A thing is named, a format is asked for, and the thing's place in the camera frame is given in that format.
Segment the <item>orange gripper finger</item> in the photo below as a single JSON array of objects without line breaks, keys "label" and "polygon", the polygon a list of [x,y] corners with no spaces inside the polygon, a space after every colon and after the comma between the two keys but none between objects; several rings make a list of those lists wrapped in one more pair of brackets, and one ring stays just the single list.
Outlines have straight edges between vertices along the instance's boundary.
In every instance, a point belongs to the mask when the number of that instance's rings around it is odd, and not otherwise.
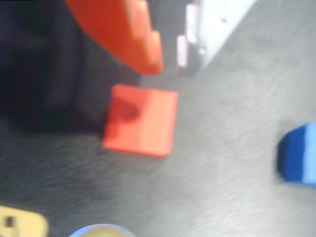
[{"label": "orange gripper finger", "polygon": [[145,0],[68,0],[81,29],[122,63],[143,75],[163,70],[161,37]]}]

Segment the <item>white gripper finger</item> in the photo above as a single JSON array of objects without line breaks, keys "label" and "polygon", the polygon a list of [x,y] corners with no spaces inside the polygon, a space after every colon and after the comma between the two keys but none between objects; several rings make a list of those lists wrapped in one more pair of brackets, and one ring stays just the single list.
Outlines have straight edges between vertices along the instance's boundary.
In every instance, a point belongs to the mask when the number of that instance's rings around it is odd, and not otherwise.
[{"label": "white gripper finger", "polygon": [[177,37],[177,74],[192,77],[224,46],[252,8],[252,0],[194,0],[186,5],[184,33]]}]

